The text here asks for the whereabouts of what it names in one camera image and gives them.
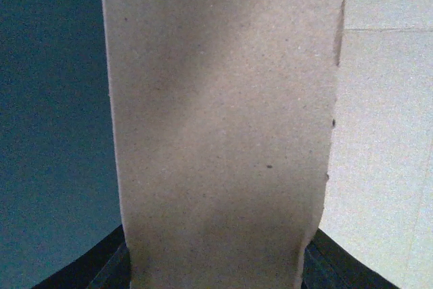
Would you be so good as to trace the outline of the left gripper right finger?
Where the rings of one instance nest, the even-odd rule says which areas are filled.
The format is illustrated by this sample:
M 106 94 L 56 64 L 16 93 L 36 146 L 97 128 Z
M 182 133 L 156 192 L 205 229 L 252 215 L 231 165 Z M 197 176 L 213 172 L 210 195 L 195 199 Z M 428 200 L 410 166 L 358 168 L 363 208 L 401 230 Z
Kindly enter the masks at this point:
M 304 289 L 398 289 L 318 229 L 304 252 Z

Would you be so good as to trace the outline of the brown cardboard box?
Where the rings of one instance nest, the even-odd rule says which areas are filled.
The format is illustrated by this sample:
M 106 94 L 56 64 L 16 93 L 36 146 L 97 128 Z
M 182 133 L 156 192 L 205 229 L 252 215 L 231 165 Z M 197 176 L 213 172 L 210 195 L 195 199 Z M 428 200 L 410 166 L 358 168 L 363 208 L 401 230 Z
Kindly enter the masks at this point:
M 432 0 L 103 0 L 132 288 L 432 287 Z

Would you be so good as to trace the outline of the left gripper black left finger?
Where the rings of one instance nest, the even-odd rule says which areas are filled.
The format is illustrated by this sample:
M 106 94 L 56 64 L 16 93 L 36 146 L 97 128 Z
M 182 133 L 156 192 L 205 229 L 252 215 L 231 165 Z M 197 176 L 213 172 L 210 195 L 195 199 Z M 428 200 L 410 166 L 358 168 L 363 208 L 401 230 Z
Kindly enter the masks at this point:
M 50 275 L 36 288 L 130 288 L 131 263 L 119 225 L 83 256 Z

